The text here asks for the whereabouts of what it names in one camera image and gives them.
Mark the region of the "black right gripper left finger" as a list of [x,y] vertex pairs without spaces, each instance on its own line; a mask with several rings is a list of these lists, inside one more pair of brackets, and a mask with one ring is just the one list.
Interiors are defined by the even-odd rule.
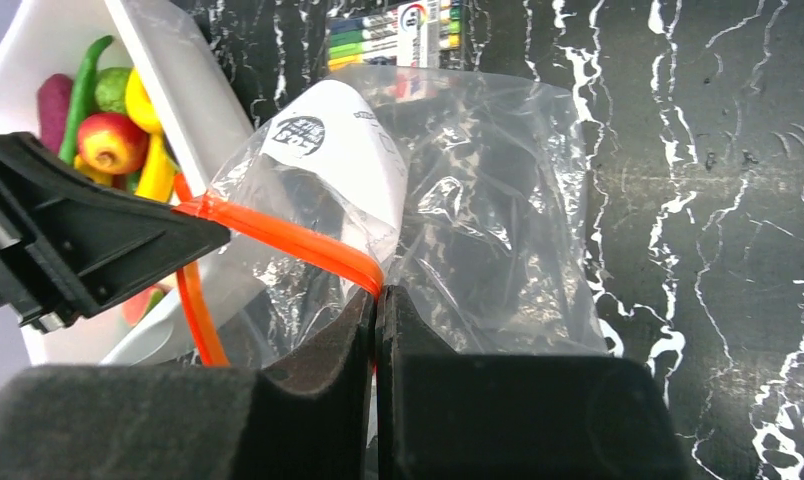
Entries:
[[358,479],[375,300],[264,369],[41,366],[0,390],[0,479]]

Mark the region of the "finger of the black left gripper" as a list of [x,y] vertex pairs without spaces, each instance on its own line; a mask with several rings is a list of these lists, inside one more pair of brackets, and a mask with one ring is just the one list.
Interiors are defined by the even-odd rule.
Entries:
[[0,308],[68,328],[227,244],[229,231],[94,183],[32,134],[0,134]]

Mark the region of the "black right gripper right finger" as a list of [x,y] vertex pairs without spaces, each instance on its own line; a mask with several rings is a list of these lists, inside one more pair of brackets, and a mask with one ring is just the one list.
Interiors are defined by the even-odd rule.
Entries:
[[375,327],[382,479],[684,479],[661,393],[599,355],[461,354],[386,289]]

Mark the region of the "purple sweet potato toy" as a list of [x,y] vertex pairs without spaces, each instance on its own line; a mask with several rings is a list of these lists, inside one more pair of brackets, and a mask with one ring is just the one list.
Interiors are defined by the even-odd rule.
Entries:
[[48,77],[36,93],[39,140],[57,154],[65,135],[73,80],[57,73]]

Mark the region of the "clear orange-zip bag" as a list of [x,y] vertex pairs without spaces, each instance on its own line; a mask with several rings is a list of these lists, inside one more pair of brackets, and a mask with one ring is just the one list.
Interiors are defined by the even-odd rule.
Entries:
[[344,268],[381,270],[455,351],[601,354],[583,268],[585,155],[570,93],[529,79],[355,66],[256,130],[204,202],[261,223],[308,262],[234,232],[201,287],[228,362],[264,368],[363,292]]

